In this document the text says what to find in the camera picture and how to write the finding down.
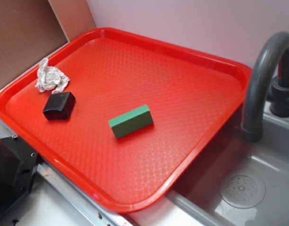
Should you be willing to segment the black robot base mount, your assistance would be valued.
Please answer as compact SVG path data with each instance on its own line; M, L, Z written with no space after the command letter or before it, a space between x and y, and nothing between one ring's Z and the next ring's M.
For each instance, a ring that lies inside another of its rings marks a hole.
M31 193L38 160L22 138L0 138L0 221Z

